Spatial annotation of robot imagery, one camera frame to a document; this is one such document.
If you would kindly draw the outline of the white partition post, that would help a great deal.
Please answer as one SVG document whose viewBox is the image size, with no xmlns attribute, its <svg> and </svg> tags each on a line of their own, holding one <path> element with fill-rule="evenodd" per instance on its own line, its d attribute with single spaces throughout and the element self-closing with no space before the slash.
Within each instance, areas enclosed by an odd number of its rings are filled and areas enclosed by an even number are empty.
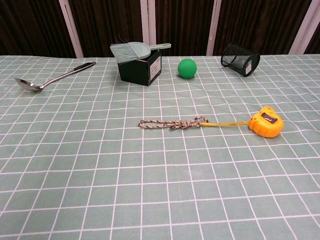
<svg viewBox="0 0 320 240">
<path fill-rule="evenodd" d="M 289 50 L 289 55 L 303 55 L 320 23 L 320 0 L 312 0 Z"/>
<path fill-rule="evenodd" d="M 69 33 L 69 37 L 73 46 L 73 50 L 77 58 L 83 58 L 83 50 L 79 39 L 77 27 L 74 21 L 73 13 L 69 0 L 58 0 L 64 17 L 64 21 Z"/>
<path fill-rule="evenodd" d="M 217 28 L 218 28 L 218 22 L 219 22 L 221 3 L 222 3 L 222 0 L 214 0 L 209 35 L 208 35 L 208 42 L 207 42 L 207 48 L 206 48 L 206 55 L 207 56 L 213 55 L 215 39 L 216 39 L 216 34 L 217 34 Z"/>
<path fill-rule="evenodd" d="M 156 45 L 156 0 L 140 0 L 140 13 L 143 43 Z"/>
</svg>

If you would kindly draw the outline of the green ball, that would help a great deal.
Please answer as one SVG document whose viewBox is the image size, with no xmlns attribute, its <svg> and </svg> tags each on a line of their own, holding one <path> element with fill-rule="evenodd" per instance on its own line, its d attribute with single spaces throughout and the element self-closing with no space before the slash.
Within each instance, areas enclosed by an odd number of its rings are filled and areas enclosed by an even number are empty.
<svg viewBox="0 0 320 240">
<path fill-rule="evenodd" d="M 183 59 L 177 67 L 180 77 L 184 79 L 193 78 L 197 72 L 197 64 L 190 58 Z"/>
</svg>

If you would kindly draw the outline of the light teal hand brush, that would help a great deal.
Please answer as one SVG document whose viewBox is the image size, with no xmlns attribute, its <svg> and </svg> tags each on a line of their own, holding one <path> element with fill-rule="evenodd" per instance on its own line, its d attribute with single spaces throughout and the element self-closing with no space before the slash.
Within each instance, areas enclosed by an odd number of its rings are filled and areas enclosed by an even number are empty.
<svg viewBox="0 0 320 240">
<path fill-rule="evenodd" d="M 119 64 L 142 60 L 151 55 L 153 50 L 169 49 L 170 43 L 146 45 L 143 42 L 125 42 L 110 45 L 110 50 Z"/>
</svg>

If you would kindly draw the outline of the yellow tape measure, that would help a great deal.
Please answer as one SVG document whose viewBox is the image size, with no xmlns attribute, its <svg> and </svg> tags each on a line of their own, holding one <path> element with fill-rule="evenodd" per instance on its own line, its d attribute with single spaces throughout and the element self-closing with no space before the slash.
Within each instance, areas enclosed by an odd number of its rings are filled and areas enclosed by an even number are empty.
<svg viewBox="0 0 320 240">
<path fill-rule="evenodd" d="M 283 119 L 270 106 L 264 106 L 259 112 L 255 113 L 249 121 L 244 122 L 226 122 L 226 123 L 212 123 L 201 122 L 204 127 L 233 127 L 244 126 L 248 127 L 264 138 L 274 138 L 280 134 L 284 127 Z"/>
</svg>

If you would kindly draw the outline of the black box white label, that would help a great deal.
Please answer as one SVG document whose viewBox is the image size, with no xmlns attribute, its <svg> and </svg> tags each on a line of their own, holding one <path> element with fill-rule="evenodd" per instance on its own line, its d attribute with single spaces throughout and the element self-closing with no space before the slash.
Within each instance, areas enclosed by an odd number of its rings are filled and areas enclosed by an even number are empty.
<svg viewBox="0 0 320 240">
<path fill-rule="evenodd" d="M 162 51 L 152 50 L 151 55 L 145 59 L 117 65 L 122 81 L 148 87 L 162 72 Z"/>
</svg>

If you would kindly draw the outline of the green checkered tablecloth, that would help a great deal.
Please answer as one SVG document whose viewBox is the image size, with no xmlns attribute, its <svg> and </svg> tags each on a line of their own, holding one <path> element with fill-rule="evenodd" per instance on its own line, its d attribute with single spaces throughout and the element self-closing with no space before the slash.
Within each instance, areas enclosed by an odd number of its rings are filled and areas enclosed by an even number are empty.
<svg viewBox="0 0 320 240">
<path fill-rule="evenodd" d="M 0 55 L 0 240 L 320 240 L 320 54 L 163 57 L 150 85 L 113 58 Z M 273 138 L 248 125 L 270 106 Z"/>
</svg>

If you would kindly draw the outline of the black mesh pen holder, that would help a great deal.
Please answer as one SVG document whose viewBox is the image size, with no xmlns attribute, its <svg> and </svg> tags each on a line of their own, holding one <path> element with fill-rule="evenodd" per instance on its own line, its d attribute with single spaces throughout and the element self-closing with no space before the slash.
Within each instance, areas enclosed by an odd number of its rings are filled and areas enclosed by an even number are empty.
<svg viewBox="0 0 320 240">
<path fill-rule="evenodd" d="M 257 68 L 261 55 L 236 43 L 230 43 L 223 51 L 220 62 L 243 77 L 250 76 Z"/>
</svg>

